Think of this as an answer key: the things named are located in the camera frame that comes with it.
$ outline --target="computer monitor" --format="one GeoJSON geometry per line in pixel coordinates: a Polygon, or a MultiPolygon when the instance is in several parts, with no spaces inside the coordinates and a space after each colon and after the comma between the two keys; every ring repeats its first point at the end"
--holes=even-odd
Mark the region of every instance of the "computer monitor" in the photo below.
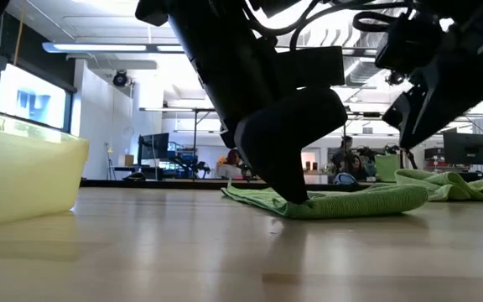
{"type": "Polygon", "coordinates": [[[443,133],[444,161],[483,164],[483,134],[443,133]]]}
{"type": "Polygon", "coordinates": [[[141,159],[167,159],[169,134],[144,135],[141,139],[141,159]]]}

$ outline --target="window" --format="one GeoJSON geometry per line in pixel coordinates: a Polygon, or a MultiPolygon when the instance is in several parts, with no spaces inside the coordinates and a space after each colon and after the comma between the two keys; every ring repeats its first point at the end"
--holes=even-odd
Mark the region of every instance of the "window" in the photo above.
{"type": "Polygon", "coordinates": [[[54,128],[69,128],[70,94],[13,65],[1,72],[0,112],[41,122],[54,128]]]}

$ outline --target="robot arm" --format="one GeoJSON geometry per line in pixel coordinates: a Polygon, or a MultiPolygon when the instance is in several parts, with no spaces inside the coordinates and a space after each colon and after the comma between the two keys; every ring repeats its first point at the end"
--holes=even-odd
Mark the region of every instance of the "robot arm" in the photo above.
{"type": "MultiPolygon", "coordinates": [[[[270,16],[298,1],[250,4],[270,16]]],[[[324,0],[330,7],[308,18],[318,2],[284,29],[263,27],[246,0],[140,0],[136,12],[156,26],[170,23],[219,114],[225,145],[238,148],[259,176],[296,203],[307,200],[301,149],[347,120],[329,88],[344,84],[340,47],[295,49],[301,30],[317,18],[341,9],[369,10],[357,14],[353,25],[387,33],[376,66],[392,70],[391,84],[414,84],[383,117],[400,130],[400,147],[414,147],[483,100],[482,0],[324,0]],[[398,7],[408,12],[397,18],[372,12],[398,7]],[[448,33],[440,18],[455,21],[448,33]],[[292,31],[292,51],[277,53],[276,37],[292,31]]]]}

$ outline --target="security camera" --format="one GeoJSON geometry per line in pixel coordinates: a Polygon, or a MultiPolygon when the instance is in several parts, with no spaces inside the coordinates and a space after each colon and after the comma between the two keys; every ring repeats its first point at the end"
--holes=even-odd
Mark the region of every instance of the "security camera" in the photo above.
{"type": "Polygon", "coordinates": [[[127,76],[127,70],[117,70],[113,77],[113,85],[117,87],[128,87],[132,84],[132,79],[127,76]]]}

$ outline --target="translucent yellow container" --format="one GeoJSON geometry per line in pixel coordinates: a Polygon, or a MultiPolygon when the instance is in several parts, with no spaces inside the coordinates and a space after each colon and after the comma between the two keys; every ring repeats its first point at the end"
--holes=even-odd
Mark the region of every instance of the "translucent yellow container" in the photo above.
{"type": "Polygon", "coordinates": [[[0,116],[0,223],[74,206],[89,143],[0,116]]]}

